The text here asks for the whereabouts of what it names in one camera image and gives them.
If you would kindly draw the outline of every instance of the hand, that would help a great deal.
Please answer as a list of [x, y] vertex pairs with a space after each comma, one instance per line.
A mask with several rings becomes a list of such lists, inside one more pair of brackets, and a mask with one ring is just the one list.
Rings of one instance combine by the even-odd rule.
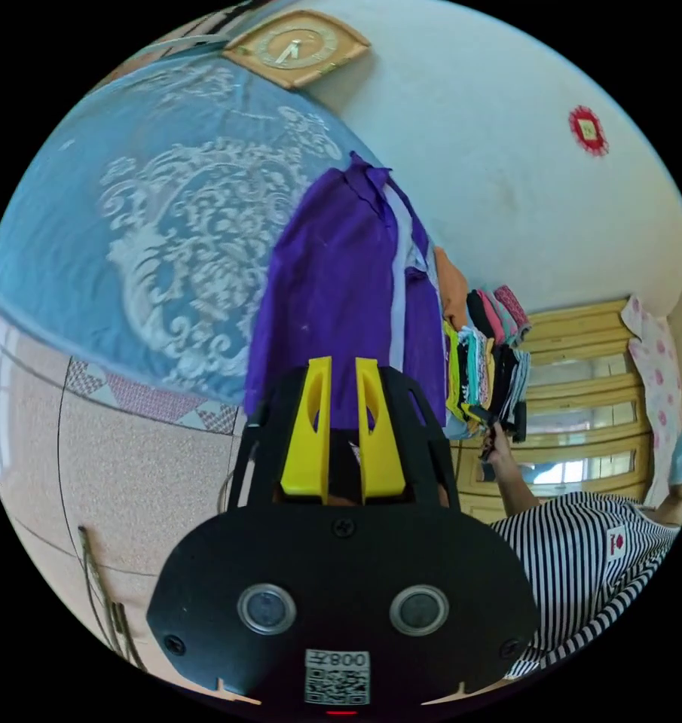
[[500, 473], [504, 473], [510, 469], [516, 469], [517, 465], [512, 455], [512, 449], [509, 446], [509, 440], [504, 434], [501, 424], [496, 422], [494, 424], [494, 442], [491, 441], [491, 433], [487, 432], [484, 439], [484, 449], [491, 448], [489, 454], [489, 462], [494, 467], [494, 471], [497, 473], [497, 477]]

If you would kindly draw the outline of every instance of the blue bedspread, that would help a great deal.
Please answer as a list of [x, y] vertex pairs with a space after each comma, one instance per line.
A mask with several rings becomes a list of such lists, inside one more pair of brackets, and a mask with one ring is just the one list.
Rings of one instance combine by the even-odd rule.
[[121, 78], [69, 113], [17, 188], [0, 316], [132, 380], [239, 404], [271, 249], [351, 151], [380, 165], [327, 110], [217, 50]]

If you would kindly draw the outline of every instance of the white wall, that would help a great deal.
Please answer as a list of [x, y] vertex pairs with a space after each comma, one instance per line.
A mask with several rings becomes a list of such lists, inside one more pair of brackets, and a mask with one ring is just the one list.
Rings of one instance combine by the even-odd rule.
[[[438, 0], [301, 0], [372, 52], [309, 87], [395, 171], [472, 285], [508, 283], [528, 311], [635, 292], [667, 316], [682, 289], [682, 202], [609, 97], [541, 43]], [[576, 143], [601, 119], [610, 152]]]

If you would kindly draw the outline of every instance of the purple garment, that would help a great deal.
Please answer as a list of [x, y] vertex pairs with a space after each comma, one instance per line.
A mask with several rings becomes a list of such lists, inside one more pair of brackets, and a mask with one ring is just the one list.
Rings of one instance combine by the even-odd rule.
[[[355, 153], [350, 156], [347, 170], [330, 169], [311, 185], [273, 249], [250, 343], [244, 404], [248, 416], [282, 376], [311, 358], [330, 356], [331, 427], [358, 429], [356, 357], [388, 365], [391, 264], [398, 243], [396, 218], [383, 193], [384, 185], [392, 184], [390, 169], [374, 168]], [[392, 186], [411, 210], [408, 199]], [[425, 254], [428, 239], [412, 211], [411, 216], [414, 241]], [[417, 227], [421, 229], [418, 238]], [[406, 293], [411, 297], [407, 296], [406, 303], [404, 363], [408, 356], [420, 376], [404, 372], [414, 376], [428, 394], [426, 368], [438, 366], [430, 364], [428, 355], [430, 349], [438, 349], [441, 356], [441, 320], [436, 292], [426, 275], [418, 273], [423, 279], [414, 279], [411, 286], [406, 277]], [[414, 309], [409, 323], [411, 303], [420, 307]], [[425, 341], [432, 336], [433, 324], [424, 327], [431, 310], [436, 324], [433, 344]], [[443, 387], [442, 358], [439, 363]], [[429, 388], [436, 390], [435, 384]], [[440, 419], [445, 420], [443, 389], [442, 394]], [[429, 403], [437, 413], [435, 400], [429, 397]]]
[[446, 427], [446, 369], [444, 347], [439, 344], [441, 324], [439, 299], [429, 277], [418, 269], [406, 269], [403, 373], [418, 382], [434, 416]]

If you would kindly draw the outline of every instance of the striped shirt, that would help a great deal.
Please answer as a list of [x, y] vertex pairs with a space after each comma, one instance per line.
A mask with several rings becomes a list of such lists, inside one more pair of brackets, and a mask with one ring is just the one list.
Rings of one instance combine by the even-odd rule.
[[631, 499], [592, 493], [554, 498], [491, 527], [519, 556], [540, 611], [541, 625], [509, 680], [553, 665], [606, 630], [679, 530], [648, 519]]

